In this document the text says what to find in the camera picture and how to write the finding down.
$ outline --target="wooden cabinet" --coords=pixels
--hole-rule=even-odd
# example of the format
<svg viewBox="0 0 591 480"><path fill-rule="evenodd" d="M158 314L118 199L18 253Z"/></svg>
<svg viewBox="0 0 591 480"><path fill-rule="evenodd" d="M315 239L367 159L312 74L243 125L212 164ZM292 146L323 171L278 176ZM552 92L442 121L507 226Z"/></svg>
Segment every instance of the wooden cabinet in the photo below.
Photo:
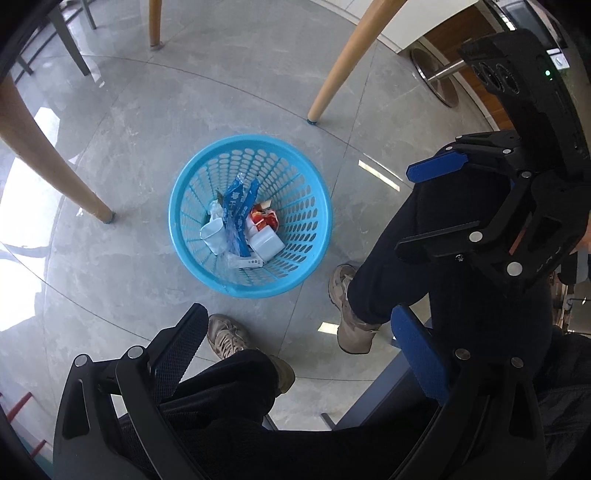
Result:
<svg viewBox="0 0 591 480"><path fill-rule="evenodd" d="M455 61L460 58L457 49L464 42L493 33L495 33L495 29L480 10L472 5L427 32L425 38L443 53L449 61ZM472 69L464 68L460 71L460 75L466 79L480 97L499 128L501 130L513 128L513 124L499 100L486 91L480 80L472 72Z"/></svg>

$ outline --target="blue snack wrapper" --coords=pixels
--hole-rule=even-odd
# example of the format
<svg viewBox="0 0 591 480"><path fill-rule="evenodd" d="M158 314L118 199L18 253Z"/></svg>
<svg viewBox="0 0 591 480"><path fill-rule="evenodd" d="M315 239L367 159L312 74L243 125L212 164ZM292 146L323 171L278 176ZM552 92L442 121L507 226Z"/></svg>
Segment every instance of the blue snack wrapper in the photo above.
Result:
<svg viewBox="0 0 591 480"><path fill-rule="evenodd" d="M246 244L246 238L244 236L244 223L246 221L246 217L252 210L252 207L255 204L256 196L258 195L258 189L261 185L261 182L258 179L254 179L251 183L251 186L244 197L244 201L240 208L238 209L234 220L236 223L236 233L238 234L238 248L240 251L241 257L250 257L251 253L248 249L248 245Z"/></svg>
<svg viewBox="0 0 591 480"><path fill-rule="evenodd" d="M244 174L239 173L223 196L223 224L227 227L228 219L233 218L244 193Z"/></svg>

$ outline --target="wooden chair leg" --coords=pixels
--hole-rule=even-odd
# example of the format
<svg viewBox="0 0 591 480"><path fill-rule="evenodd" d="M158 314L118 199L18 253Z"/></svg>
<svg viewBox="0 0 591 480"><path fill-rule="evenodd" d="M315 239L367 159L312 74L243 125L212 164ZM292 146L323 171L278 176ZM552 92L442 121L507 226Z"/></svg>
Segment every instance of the wooden chair leg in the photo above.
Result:
<svg viewBox="0 0 591 480"><path fill-rule="evenodd" d="M361 57L378 38L406 0L374 0L347 41L316 96L308 121L315 124Z"/></svg>
<svg viewBox="0 0 591 480"><path fill-rule="evenodd" d="M150 31L150 47L160 46L160 16L162 14L162 0L150 0L150 15L148 29Z"/></svg>
<svg viewBox="0 0 591 480"><path fill-rule="evenodd" d="M43 134L10 76L0 84L0 137L56 190L102 222L113 219L111 209L76 175Z"/></svg>

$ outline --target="white plastic container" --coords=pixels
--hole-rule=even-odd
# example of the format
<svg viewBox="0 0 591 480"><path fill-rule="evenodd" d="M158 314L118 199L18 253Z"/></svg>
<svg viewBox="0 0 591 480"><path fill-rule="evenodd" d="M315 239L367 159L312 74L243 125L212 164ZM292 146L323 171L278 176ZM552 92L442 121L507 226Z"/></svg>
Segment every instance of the white plastic container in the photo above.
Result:
<svg viewBox="0 0 591 480"><path fill-rule="evenodd" d="M277 236L269 225L260 232L255 233L249 243L255 253L264 262L268 262L285 248L285 244L281 241L281 238Z"/></svg>
<svg viewBox="0 0 591 480"><path fill-rule="evenodd" d="M203 240L214 255L219 255L228 249L226 229L221 218L216 218L206 223L199 230Z"/></svg>
<svg viewBox="0 0 591 480"><path fill-rule="evenodd" d="M230 252L226 253L228 268L259 268L262 267L262 259L257 254L250 257L239 257Z"/></svg>

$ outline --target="blue plastic basket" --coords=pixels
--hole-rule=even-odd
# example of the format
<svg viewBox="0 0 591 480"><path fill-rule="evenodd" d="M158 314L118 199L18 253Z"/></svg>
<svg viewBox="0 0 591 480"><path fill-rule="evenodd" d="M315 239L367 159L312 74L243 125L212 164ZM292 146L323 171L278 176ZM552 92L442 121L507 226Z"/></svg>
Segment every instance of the blue plastic basket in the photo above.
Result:
<svg viewBox="0 0 591 480"><path fill-rule="evenodd" d="M285 249L263 267L233 270L211 253L199 230L207 206L239 172L245 185L258 177L258 201L271 199ZM279 295L303 282L318 266L330 241L332 209L320 173L291 145L263 135L224 138L195 155L170 197L168 226L173 245L189 271L210 288L234 297Z"/></svg>

